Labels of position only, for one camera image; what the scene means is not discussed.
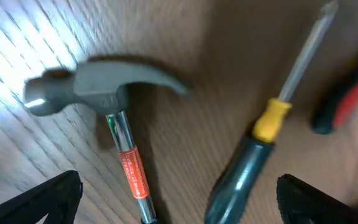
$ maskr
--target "red and black handle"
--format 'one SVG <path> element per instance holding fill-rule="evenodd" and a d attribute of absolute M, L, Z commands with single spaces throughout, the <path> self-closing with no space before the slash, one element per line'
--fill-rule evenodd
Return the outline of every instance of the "red and black handle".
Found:
<path fill-rule="evenodd" d="M 358 70 L 327 97 L 323 107 L 312 120 L 315 133 L 329 134 L 342 126 L 358 104 Z"/>

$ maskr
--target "metal hammer shaft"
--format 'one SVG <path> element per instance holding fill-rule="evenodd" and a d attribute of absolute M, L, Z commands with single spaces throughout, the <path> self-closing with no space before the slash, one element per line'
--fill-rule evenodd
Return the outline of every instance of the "metal hammer shaft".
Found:
<path fill-rule="evenodd" d="M 134 195 L 136 194 L 136 189 L 134 192 L 134 187 L 135 187 L 134 184 L 137 183 L 139 187 L 139 183 L 138 183 L 139 176 L 140 178 L 144 178 L 144 184 L 145 184 L 144 187 L 146 187 L 147 189 L 147 195 L 146 196 L 141 195 L 141 192 L 139 192 L 138 195 L 140 195 L 140 197 L 136 199 L 140 212 L 142 214 L 142 221 L 143 223 L 147 223 L 147 224 L 154 223 L 157 221 L 157 218 L 156 218 L 152 198 L 148 193 L 149 187 L 147 186 L 147 181 L 144 176 L 142 162 L 140 161 L 139 155 L 134 156 L 134 154 L 131 152 L 133 150 L 136 150 L 135 153 L 137 153 L 137 148 L 132 138 L 131 128 L 129 127 L 129 123 L 125 111 L 121 111 L 118 114 L 106 115 L 106 118 L 109 123 L 111 134 L 114 138 L 114 141 L 116 142 L 116 146 L 120 151 L 122 165 L 124 171 L 127 174 L 128 183 L 131 186 L 132 193 L 134 193 Z M 135 158 L 138 159 L 138 161 L 135 161 L 137 164 L 133 166 L 132 163 L 134 162 L 134 160 L 136 160 Z M 132 176 L 131 172 L 136 172 L 136 169 L 135 170 L 131 169 L 132 166 L 135 168 L 136 166 L 140 166 L 138 167 L 139 168 L 138 171 L 143 173 L 136 177 L 134 176 L 135 174 L 133 173 Z"/>

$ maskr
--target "hammer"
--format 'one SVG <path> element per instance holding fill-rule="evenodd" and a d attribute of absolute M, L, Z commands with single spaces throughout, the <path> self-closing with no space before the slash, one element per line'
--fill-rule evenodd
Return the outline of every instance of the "hammer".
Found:
<path fill-rule="evenodd" d="M 142 161 L 125 114 L 129 106 L 126 84 L 145 82 L 163 85 L 180 95 L 187 94 L 186 87 L 162 70 L 133 62 L 90 62 L 80 64 L 74 72 L 55 72 L 63 72 L 65 76 L 52 77 L 44 72 L 41 77 L 25 84 L 25 107 L 36 116 L 46 116 L 58 113 L 66 105 L 81 103 L 97 114 L 105 115 L 142 214 L 141 222 L 157 223 Z"/>

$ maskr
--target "red sticker on hammer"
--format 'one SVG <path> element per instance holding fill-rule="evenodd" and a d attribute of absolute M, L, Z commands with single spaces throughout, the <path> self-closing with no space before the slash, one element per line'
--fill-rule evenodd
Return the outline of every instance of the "red sticker on hammer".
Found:
<path fill-rule="evenodd" d="M 135 146 L 133 149 L 120 152 L 122 166 L 127 175 L 128 183 L 132 194 L 136 199 L 143 199 L 149 195 L 149 186 L 147 185 L 142 161 Z"/>

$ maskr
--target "hammer head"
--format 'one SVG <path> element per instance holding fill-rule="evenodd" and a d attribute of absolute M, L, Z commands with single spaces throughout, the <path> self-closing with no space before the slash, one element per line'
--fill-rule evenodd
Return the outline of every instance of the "hammer head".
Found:
<path fill-rule="evenodd" d="M 24 89 L 24 105 L 36 116 L 57 113 L 72 103 L 88 105 L 97 114 L 116 114 L 128 107 L 126 84 L 135 82 L 164 85 L 181 95 L 188 92 L 178 80 L 149 65 L 90 62 L 79 65 L 74 72 L 49 70 L 29 80 Z"/>

